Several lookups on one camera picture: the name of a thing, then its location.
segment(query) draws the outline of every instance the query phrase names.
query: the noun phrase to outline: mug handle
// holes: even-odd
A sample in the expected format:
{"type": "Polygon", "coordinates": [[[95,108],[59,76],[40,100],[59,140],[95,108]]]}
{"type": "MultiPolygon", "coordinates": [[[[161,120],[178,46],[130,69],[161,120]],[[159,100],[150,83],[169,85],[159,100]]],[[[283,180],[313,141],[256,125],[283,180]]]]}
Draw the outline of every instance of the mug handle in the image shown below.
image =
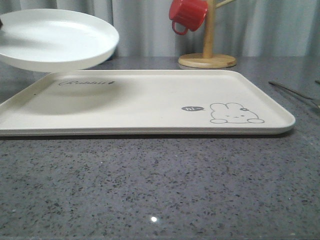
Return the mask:
{"type": "Polygon", "coordinates": [[[177,31],[176,30],[176,22],[175,21],[172,21],[172,30],[176,33],[176,34],[179,34],[179,35],[185,35],[187,32],[188,32],[188,28],[185,27],[184,31],[177,31]]]}

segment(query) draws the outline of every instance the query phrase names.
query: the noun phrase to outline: red mug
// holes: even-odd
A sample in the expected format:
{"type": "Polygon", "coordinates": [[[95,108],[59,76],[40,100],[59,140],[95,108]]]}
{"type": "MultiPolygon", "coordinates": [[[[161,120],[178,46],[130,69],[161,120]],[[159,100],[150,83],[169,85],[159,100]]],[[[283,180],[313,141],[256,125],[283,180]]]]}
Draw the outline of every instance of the red mug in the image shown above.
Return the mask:
{"type": "Polygon", "coordinates": [[[206,0],[173,0],[169,11],[172,30],[179,35],[185,35],[189,29],[197,30],[204,22],[207,11],[206,0]],[[184,31],[177,31],[176,23],[183,25],[184,31]]]}

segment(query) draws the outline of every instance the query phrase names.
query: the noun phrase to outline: wooden base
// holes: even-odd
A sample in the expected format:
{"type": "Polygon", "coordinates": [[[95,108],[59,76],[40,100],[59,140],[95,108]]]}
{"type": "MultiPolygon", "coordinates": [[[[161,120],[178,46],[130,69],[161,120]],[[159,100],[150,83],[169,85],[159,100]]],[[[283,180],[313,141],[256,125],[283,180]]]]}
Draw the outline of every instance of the wooden base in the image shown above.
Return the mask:
{"type": "Polygon", "coordinates": [[[229,68],[237,64],[237,60],[233,56],[213,54],[211,58],[203,58],[202,53],[182,55],[178,62],[187,67],[201,69],[229,68]]]}

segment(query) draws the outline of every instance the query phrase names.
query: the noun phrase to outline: speckled countertop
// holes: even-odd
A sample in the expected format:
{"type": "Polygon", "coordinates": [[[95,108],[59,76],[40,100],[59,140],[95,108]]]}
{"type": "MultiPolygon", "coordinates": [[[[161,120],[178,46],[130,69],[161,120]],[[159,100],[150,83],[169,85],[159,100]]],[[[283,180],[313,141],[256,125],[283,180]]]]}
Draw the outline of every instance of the speckled countertop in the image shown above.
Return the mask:
{"type": "MultiPolygon", "coordinates": [[[[180,69],[122,57],[93,69],[180,69]]],[[[0,239],[319,239],[320,57],[242,57],[296,117],[276,136],[0,138],[0,239]]],[[[0,63],[0,102],[44,76],[0,63]]]]}

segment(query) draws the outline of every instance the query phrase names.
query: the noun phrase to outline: rectangular tray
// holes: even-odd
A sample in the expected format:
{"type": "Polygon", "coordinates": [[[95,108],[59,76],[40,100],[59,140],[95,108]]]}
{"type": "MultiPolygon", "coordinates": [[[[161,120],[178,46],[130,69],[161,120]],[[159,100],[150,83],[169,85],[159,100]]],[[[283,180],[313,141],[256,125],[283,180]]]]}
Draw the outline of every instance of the rectangular tray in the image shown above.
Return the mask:
{"type": "Polygon", "coordinates": [[[51,73],[0,104],[1,136],[272,135],[295,117],[228,70],[51,73]]]}

